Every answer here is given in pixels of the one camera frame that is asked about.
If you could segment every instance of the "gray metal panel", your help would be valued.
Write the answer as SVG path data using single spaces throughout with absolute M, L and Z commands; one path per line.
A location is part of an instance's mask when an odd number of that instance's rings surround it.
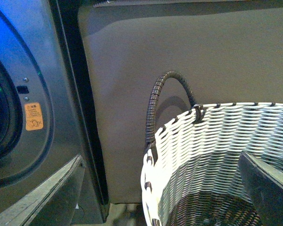
M 78 100 L 73 75 L 67 70 L 58 42 L 57 32 L 52 19 L 50 6 L 43 0 L 1 1 L 0 11 L 6 16 L 21 36 L 31 55 L 34 57 L 45 83 L 48 86 L 52 104 L 53 140 L 46 159 L 29 177 L 17 184 L 0 188 L 0 212 L 17 202 L 29 191 L 62 167 L 67 161 L 81 153 L 89 166 L 86 169 L 83 189 L 85 191 L 82 206 L 92 206 L 93 213 L 87 223 L 102 223 L 105 213 L 102 211 L 99 194 L 96 192 L 96 174 L 91 169 L 92 156 L 83 126 L 82 112 Z M 26 149 L 34 140 L 25 142 Z
M 183 3 L 79 13 L 109 196 L 140 202 L 145 115 L 156 78 L 178 70 L 199 103 L 283 103 L 283 2 Z M 168 81 L 158 126 L 188 108 Z

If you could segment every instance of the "white wicker basket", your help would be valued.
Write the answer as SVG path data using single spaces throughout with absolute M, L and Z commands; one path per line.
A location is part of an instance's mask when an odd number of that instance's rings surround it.
M 181 82 L 192 109 L 153 136 L 158 97 L 168 78 Z M 196 105 L 182 75 L 160 76 L 147 112 L 141 173 L 147 225 L 262 225 L 241 183 L 243 150 L 283 172 L 283 104 Z

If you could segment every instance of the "floor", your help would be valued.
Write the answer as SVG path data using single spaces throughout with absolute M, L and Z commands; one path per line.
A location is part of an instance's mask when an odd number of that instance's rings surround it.
M 111 204 L 105 224 L 80 226 L 146 226 L 141 204 Z

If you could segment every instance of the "washing machine door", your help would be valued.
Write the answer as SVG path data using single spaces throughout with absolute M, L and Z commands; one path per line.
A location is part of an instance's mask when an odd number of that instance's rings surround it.
M 22 128 L 22 110 L 16 88 L 0 63 L 0 157 L 13 149 Z

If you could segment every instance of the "warning label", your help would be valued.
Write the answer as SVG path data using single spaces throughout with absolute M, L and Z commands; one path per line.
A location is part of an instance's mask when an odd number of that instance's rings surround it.
M 38 130 L 43 128 L 43 116 L 39 103 L 25 104 L 26 130 Z

